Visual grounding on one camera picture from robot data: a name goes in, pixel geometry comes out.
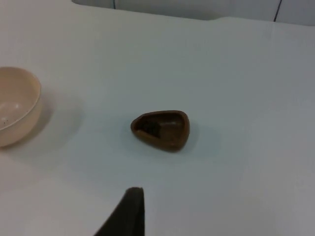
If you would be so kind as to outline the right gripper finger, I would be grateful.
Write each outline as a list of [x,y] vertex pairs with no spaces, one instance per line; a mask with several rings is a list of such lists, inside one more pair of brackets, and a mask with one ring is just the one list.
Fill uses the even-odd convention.
[[126,190],[96,236],[144,236],[145,198],[141,187]]

